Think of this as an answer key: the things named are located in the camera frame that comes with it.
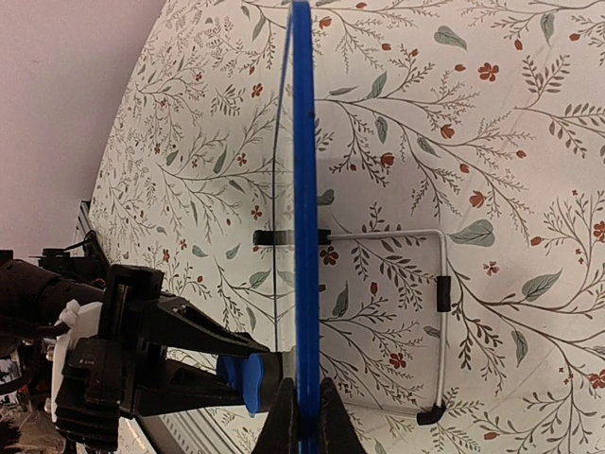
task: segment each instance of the floral backdrop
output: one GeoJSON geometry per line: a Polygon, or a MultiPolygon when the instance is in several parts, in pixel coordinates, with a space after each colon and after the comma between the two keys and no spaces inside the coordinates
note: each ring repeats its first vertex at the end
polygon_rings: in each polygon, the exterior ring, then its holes
{"type": "MultiPolygon", "coordinates": [[[[163,270],[166,289],[271,346],[292,275],[277,270],[274,307],[272,257],[251,234],[271,219],[288,3],[168,0],[91,214],[112,260],[163,270]]],[[[368,451],[605,452],[605,1],[312,7],[321,227],[438,227],[449,241],[449,411],[429,428],[400,413],[433,401],[437,244],[320,251],[321,369],[368,451]]],[[[185,416],[242,453],[263,423],[185,416]]],[[[177,419],[185,451],[206,452],[177,419]]]]}

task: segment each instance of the metal rod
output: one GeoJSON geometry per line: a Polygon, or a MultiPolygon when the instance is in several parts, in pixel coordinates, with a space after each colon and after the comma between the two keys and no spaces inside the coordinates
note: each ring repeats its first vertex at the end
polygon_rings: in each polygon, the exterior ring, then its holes
{"type": "Polygon", "coordinates": [[[410,419],[410,420],[414,420],[416,421],[416,416],[417,413],[414,412],[415,410],[412,409],[403,409],[403,410],[399,410],[397,408],[394,407],[371,407],[369,405],[363,405],[363,404],[359,404],[357,402],[351,401],[351,400],[342,400],[342,403],[350,406],[350,407],[358,407],[360,409],[364,409],[364,410],[372,410],[372,412],[377,412],[377,413],[384,413],[384,414],[396,414],[397,416],[401,416],[402,418],[405,419],[410,419]]]}
{"type": "MultiPolygon", "coordinates": [[[[370,232],[366,234],[338,234],[329,235],[330,241],[359,241],[364,239],[385,239],[385,238],[397,238],[404,236],[436,236],[439,240],[439,254],[440,254],[440,273],[441,276],[447,276],[447,242],[445,234],[439,229],[417,229],[417,230],[397,230],[394,232],[370,232]]],[[[447,349],[447,322],[448,313],[442,312],[440,323],[440,337],[439,337],[439,364],[437,370],[437,390],[435,395],[435,405],[441,407],[443,404],[443,391],[445,389],[445,352],[447,349]]]]}

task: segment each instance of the red flower print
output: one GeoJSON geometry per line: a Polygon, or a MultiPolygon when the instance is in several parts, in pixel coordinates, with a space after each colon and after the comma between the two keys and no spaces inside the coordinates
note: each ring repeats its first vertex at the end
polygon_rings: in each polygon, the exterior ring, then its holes
{"type": "Polygon", "coordinates": [[[485,196],[479,191],[473,191],[473,196],[469,198],[469,202],[473,208],[481,208],[485,202],[485,196]]]}
{"type": "Polygon", "coordinates": [[[594,235],[601,243],[605,243],[605,221],[595,224],[594,235]]]}
{"type": "Polygon", "coordinates": [[[395,157],[392,153],[385,153],[380,157],[382,167],[391,167],[395,163],[395,157]]]}
{"type": "Polygon", "coordinates": [[[600,372],[600,374],[590,374],[588,375],[588,379],[590,380],[591,385],[593,385],[593,389],[603,389],[605,388],[605,369],[600,372]]]}
{"type": "Polygon", "coordinates": [[[492,274],[496,274],[497,272],[500,271],[500,269],[498,267],[496,267],[496,263],[497,262],[490,262],[489,265],[487,263],[483,264],[483,270],[487,270],[488,276],[491,276],[492,274]]]}
{"type": "Polygon", "coordinates": [[[500,67],[495,64],[491,66],[489,63],[483,63],[479,69],[479,78],[481,80],[489,80],[490,82],[495,81],[495,75],[500,72],[500,67]]]}
{"type": "Polygon", "coordinates": [[[391,353],[389,362],[395,369],[399,369],[400,367],[403,369],[407,366],[403,353],[391,353]]]}
{"type": "Polygon", "coordinates": [[[252,97],[259,97],[263,93],[263,84],[257,83],[252,87],[252,97]]]}
{"type": "Polygon", "coordinates": [[[254,217],[254,220],[258,220],[261,216],[263,216],[263,212],[260,211],[260,206],[256,205],[251,211],[251,215],[254,217]]]}
{"type": "Polygon", "coordinates": [[[324,265],[335,265],[338,261],[339,255],[334,250],[333,246],[329,246],[328,249],[324,249],[320,252],[320,257],[323,259],[324,265]]]}
{"type": "Polygon", "coordinates": [[[452,125],[443,125],[441,126],[441,137],[444,139],[451,139],[454,137],[456,132],[452,129],[452,125]]]}
{"type": "Polygon", "coordinates": [[[330,16],[325,16],[323,19],[320,20],[320,28],[324,29],[327,26],[330,26],[332,24],[332,18],[330,16]]]}

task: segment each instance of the white plastic part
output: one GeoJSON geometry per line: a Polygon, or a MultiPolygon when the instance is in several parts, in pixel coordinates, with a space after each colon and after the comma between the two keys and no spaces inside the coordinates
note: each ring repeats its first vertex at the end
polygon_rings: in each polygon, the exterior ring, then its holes
{"type": "MultiPolygon", "coordinates": [[[[384,239],[395,238],[400,236],[436,236],[439,241],[439,256],[440,256],[440,272],[441,276],[447,276],[447,239],[445,234],[439,229],[418,229],[418,230],[398,230],[393,232],[370,232],[365,234],[339,234],[329,235],[330,241],[352,241],[364,239],[384,239]]],[[[447,329],[449,312],[440,314],[440,337],[439,337],[439,363],[437,369],[437,390],[435,393],[435,405],[441,407],[443,405],[443,393],[445,391],[445,357],[447,353],[447,329]]],[[[345,402],[347,405],[357,405],[361,408],[369,408],[376,410],[375,407],[366,405],[358,405],[351,402],[345,402]]],[[[397,413],[405,418],[416,418],[416,414],[411,410],[388,411],[388,413],[397,413]]]]}
{"type": "Polygon", "coordinates": [[[66,323],[71,329],[62,336],[57,337],[53,352],[53,376],[50,386],[51,416],[57,422],[57,394],[63,382],[63,366],[67,358],[67,351],[76,347],[79,339],[90,338],[98,333],[98,323],[101,317],[102,303],[89,303],[80,306],[76,300],[67,303],[59,316],[59,322],[66,323]]]}

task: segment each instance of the black plastic clip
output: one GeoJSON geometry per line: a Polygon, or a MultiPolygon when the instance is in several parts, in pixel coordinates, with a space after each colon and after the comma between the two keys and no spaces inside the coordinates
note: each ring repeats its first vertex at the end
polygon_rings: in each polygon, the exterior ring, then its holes
{"type": "Polygon", "coordinates": [[[432,426],[441,420],[446,410],[447,408],[444,405],[441,407],[433,405],[430,411],[418,413],[416,415],[416,422],[419,426],[432,426]]]}
{"type": "Polygon", "coordinates": [[[437,276],[437,311],[439,313],[452,310],[451,287],[452,278],[450,276],[437,276]]]}
{"type": "MultiPolygon", "coordinates": [[[[331,230],[318,230],[318,243],[320,246],[329,246],[332,242],[329,236],[331,230]]],[[[252,237],[254,246],[291,246],[294,244],[293,230],[257,230],[252,237]]]]}

